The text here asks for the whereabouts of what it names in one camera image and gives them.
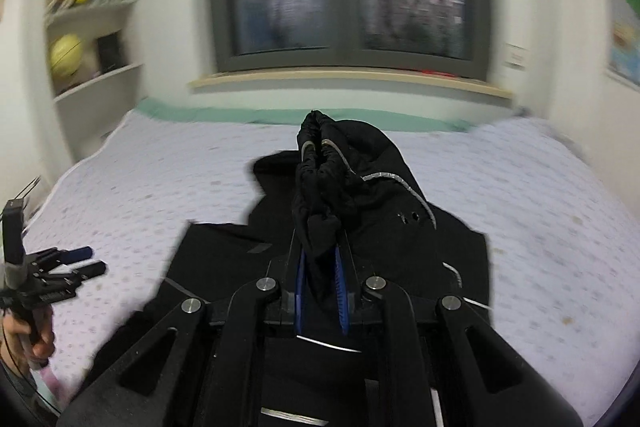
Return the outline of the person's left hand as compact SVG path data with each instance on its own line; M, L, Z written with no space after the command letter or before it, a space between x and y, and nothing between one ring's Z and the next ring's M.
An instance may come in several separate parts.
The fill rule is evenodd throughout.
M11 312L2 319L1 360L15 374L25 373L30 363L48 361L55 350L52 327L53 310L44 308L39 326L39 339L30 347L23 347L22 337L29 339L30 327Z

